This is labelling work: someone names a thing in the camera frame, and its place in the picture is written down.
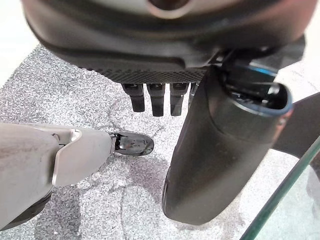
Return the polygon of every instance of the glass panel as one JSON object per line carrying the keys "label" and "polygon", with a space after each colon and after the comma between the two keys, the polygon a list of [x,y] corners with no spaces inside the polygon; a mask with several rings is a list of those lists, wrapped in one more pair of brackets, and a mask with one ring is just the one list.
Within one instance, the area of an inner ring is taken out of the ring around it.
{"label": "glass panel", "polygon": [[241,240],[320,239],[320,137],[264,205]]}

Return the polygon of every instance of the black mesh grille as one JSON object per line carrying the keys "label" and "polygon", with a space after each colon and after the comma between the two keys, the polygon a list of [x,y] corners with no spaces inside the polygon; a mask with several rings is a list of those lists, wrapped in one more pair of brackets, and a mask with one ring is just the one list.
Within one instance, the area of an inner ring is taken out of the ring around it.
{"label": "black mesh grille", "polygon": [[186,71],[139,71],[139,70],[103,70],[96,72],[120,84],[158,84],[158,83],[196,83],[203,78],[204,69]]}

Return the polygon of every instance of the floor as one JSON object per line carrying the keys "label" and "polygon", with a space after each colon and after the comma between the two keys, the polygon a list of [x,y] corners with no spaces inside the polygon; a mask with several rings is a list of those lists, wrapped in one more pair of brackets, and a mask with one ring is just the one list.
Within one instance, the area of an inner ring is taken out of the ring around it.
{"label": "floor", "polygon": [[[146,157],[112,155],[77,185],[55,188],[42,214],[0,232],[0,239],[236,240],[296,163],[296,158],[270,150],[246,187],[216,219],[199,227],[167,219],[160,207],[161,189],[187,114],[186,101],[180,117],[171,117],[168,108],[164,117],[152,117],[148,99],[146,112],[133,113],[121,86],[37,46],[19,1],[0,4],[1,32],[17,29],[13,35],[10,31],[0,36],[0,121],[134,131],[152,136],[155,142],[154,152]],[[320,90],[318,23],[319,7],[307,30],[303,61],[277,77],[291,89],[295,101]],[[165,106],[169,106],[168,94]]]}

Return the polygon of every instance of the gray carpet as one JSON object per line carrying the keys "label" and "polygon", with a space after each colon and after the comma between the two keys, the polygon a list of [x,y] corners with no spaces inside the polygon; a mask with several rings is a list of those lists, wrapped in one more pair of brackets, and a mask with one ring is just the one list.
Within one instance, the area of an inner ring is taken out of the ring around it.
{"label": "gray carpet", "polygon": [[[290,75],[293,85],[301,81],[298,73]],[[316,91],[308,84],[304,94]],[[0,232],[0,239],[239,239],[296,159],[270,151],[237,199],[207,224],[190,226],[167,219],[161,210],[162,187],[188,104],[185,100],[182,116],[171,117],[168,94],[164,117],[152,117],[147,93],[146,111],[134,113],[120,84],[38,46],[0,90],[1,122],[139,132],[152,137],[155,148],[143,157],[113,154],[78,184],[54,188],[41,214]]]}

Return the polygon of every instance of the green glass edge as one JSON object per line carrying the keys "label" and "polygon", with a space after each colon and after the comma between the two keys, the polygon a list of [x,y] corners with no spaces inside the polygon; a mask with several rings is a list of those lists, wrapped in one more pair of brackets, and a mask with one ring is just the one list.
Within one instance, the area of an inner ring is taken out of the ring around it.
{"label": "green glass edge", "polygon": [[305,154],[300,158],[300,160],[296,163],[290,173],[286,176],[286,178],[282,181],[276,191],[272,194],[266,204],[263,206],[261,211],[255,217],[253,222],[244,232],[240,240],[253,240],[257,237],[260,230],[263,228],[268,218],[277,208],[278,204],[282,200],[282,198],[288,193],[291,187],[298,180],[300,175],[306,169],[306,167],[310,164],[310,162],[317,156],[320,152],[320,137],[318,137],[315,142],[311,145],[311,147],[305,152]]}

